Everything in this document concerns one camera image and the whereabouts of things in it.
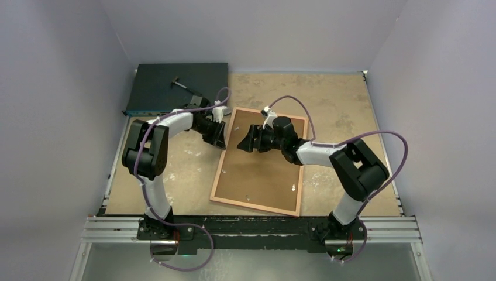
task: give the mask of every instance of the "gray wall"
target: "gray wall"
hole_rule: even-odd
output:
[[[102,0],[131,62],[368,69],[407,0]]]
[[[0,280],[67,280],[132,74],[98,0],[0,2]]]
[[[436,280],[496,276],[494,15],[491,0],[409,0],[367,76],[381,128],[409,140],[398,192]]]

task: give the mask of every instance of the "purple cable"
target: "purple cable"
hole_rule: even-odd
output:
[[[146,186],[145,186],[145,181],[138,175],[138,163],[139,163],[139,160],[141,158],[141,155],[143,153],[143,148],[144,148],[144,144],[146,143],[146,141],[148,140],[148,136],[150,135],[150,132],[151,130],[153,129],[153,127],[155,127],[157,125],[157,123],[159,123],[160,121],[166,119],[167,117],[170,117],[172,115],[176,115],[176,114],[180,114],[180,113],[184,113],[184,112],[197,112],[197,111],[205,111],[205,110],[210,110],[210,109],[213,109],[215,107],[220,107],[222,106],[223,104],[227,103],[228,99],[230,98],[231,96],[231,90],[227,87],[224,87],[222,89],[220,89],[218,92],[217,92],[217,99],[219,98],[219,94],[223,91],[223,90],[227,90],[228,91],[228,96],[219,104],[217,105],[212,105],[210,107],[205,107],[205,108],[192,108],[192,109],[184,109],[184,110],[179,110],[179,111],[176,111],[176,112],[171,112],[171,113],[168,113],[168,114],[165,114],[163,116],[161,116],[159,119],[155,120],[152,124],[150,124],[150,126],[148,127],[148,130],[146,130],[146,132],[144,133],[144,137],[143,137],[143,140],[140,144],[140,148],[138,150],[138,154],[136,156],[136,161],[135,161],[135,165],[134,165],[134,169],[133,169],[133,174],[135,176],[135,178],[138,179],[138,181],[141,183],[142,185],[142,192],[143,192],[143,197],[144,197],[144,201],[146,203],[146,206],[150,209],[150,212],[155,216],[155,218],[157,220],[159,220],[161,223],[165,224],[165,225],[168,225],[168,226],[172,226],[172,227],[197,227],[199,229],[201,229],[204,233],[206,233],[206,235],[208,236],[208,239],[210,240],[210,245],[211,245],[211,248],[212,250],[210,251],[210,255],[207,257],[207,259],[205,260],[205,262],[203,262],[202,264],[194,267],[194,268],[178,268],[178,267],[175,267],[175,266],[172,266],[172,265],[168,265],[166,263],[163,263],[163,262],[160,262],[158,259],[156,259],[154,256],[153,256],[153,253],[152,251],[150,251],[150,254],[151,254],[151,257],[152,257],[152,260],[161,265],[161,266],[165,266],[167,268],[170,268],[170,269],[174,269],[174,270],[177,270],[177,271],[183,271],[183,272],[188,272],[188,271],[195,271],[197,269],[200,269],[202,267],[204,267],[211,259],[212,259],[212,256],[213,256],[213,238],[212,236],[210,235],[210,233],[208,233],[208,231],[205,229],[205,228],[202,228],[200,225],[198,224],[172,224],[170,222],[167,222],[165,220],[163,220],[156,212],[155,210],[153,209],[153,207],[151,206],[150,204],[150,201],[148,199],[148,194],[146,193]]]
[[[293,99],[293,100],[295,100],[297,103],[299,103],[301,105],[301,107],[303,108],[303,110],[306,113],[306,116],[308,117],[308,122],[310,123],[310,127],[312,128],[312,139],[310,141],[311,142],[314,141],[315,138],[316,138],[316,136],[315,136],[314,122],[312,121],[312,117],[310,117],[310,113],[308,113],[308,109],[306,108],[306,106],[299,99],[293,97],[292,95],[283,95],[282,97],[277,98],[275,101],[273,101],[268,107],[272,108],[272,106],[274,104],[276,104],[276,102],[282,100],[283,98]]]
[[[377,134],[381,134],[381,133],[387,133],[390,135],[395,135],[401,140],[401,142],[403,143],[403,146],[405,148],[403,151],[403,159],[401,159],[401,163],[399,164],[398,169],[396,169],[396,171],[392,174],[392,176],[379,189],[377,189],[375,192],[370,194],[369,197],[367,197],[364,204],[359,209],[358,215],[361,214],[361,212],[363,211],[365,206],[368,204],[368,202],[370,202],[370,200],[372,200],[372,198],[374,198],[377,194],[379,194],[379,192],[381,192],[383,189],[385,189],[394,179],[396,179],[398,174],[401,172],[401,169],[403,169],[403,166],[405,166],[405,162],[407,161],[408,143],[407,143],[407,140],[402,135],[398,134],[395,131],[378,130],[378,131],[367,132],[367,133],[363,133],[361,135],[354,136],[351,139],[345,140],[344,142],[338,143],[336,145],[336,146],[342,146],[342,145],[345,145],[347,143],[354,142],[358,139],[364,138],[366,136],[377,135]]]
[[[312,127],[312,134],[313,134],[313,138],[310,140],[310,142],[314,141],[316,136],[315,136],[315,128],[314,128],[314,123],[312,122],[312,117],[310,117],[310,113],[308,113],[308,110],[306,109],[306,106],[297,98],[293,97],[292,95],[284,95],[280,98],[277,98],[275,101],[273,101],[268,107],[272,107],[274,104],[276,104],[276,102],[282,100],[283,98],[291,98],[293,100],[295,100],[297,103],[299,103],[301,105],[301,107],[303,108],[303,110],[305,111],[307,117],[308,117],[308,122],[310,123],[310,126]],[[364,231],[365,231],[365,238],[363,240],[363,243],[362,245],[360,246],[360,248],[358,249],[358,251],[356,252],[356,254],[352,255],[349,259],[346,259],[345,262],[350,262],[352,260],[354,260],[362,251],[363,249],[365,248],[365,244],[367,243],[367,228],[365,227],[365,224],[363,223],[363,221],[359,218],[359,215],[361,214],[361,212],[363,211],[363,209],[365,208],[365,206],[367,206],[368,202],[370,202],[370,200],[372,200],[372,198],[374,198],[377,194],[379,194],[379,192],[381,192],[383,189],[385,189],[397,176],[398,174],[400,173],[401,169],[403,169],[403,166],[405,165],[405,162],[407,161],[407,156],[408,156],[408,143],[407,143],[407,140],[402,136],[400,135],[399,133],[397,132],[394,132],[394,131],[389,131],[389,130],[378,130],[378,131],[372,131],[372,132],[367,132],[367,133],[363,133],[361,135],[357,135],[351,139],[348,139],[348,140],[345,140],[344,142],[340,142],[338,144],[324,144],[324,143],[313,143],[314,146],[317,146],[317,147],[322,147],[322,148],[335,148],[337,146],[342,146],[342,145],[346,145],[348,143],[351,143],[351,142],[354,142],[358,139],[361,139],[361,138],[364,138],[366,136],[370,136],[370,135],[377,135],[377,134],[381,134],[381,133],[388,133],[388,134],[391,134],[391,135],[395,135],[397,136],[401,142],[403,142],[403,145],[405,147],[405,150],[403,152],[403,159],[401,159],[401,163],[399,164],[398,166],[398,169],[392,174],[392,176],[379,188],[377,189],[375,192],[373,192],[372,194],[369,195],[369,197],[367,197],[367,199],[365,200],[364,204],[361,206],[361,208],[359,209],[358,213],[357,213],[357,219],[358,221],[360,221]]]
[[[343,262],[351,262],[352,260],[356,259],[360,253],[363,251],[363,249],[365,248],[365,244],[367,243],[367,238],[368,238],[368,232],[367,232],[367,228],[365,227],[365,223],[359,218],[357,217],[358,221],[360,222],[361,226],[363,227],[363,243],[361,244],[360,248],[358,249],[358,251],[356,253],[354,253],[351,257],[343,260]]]

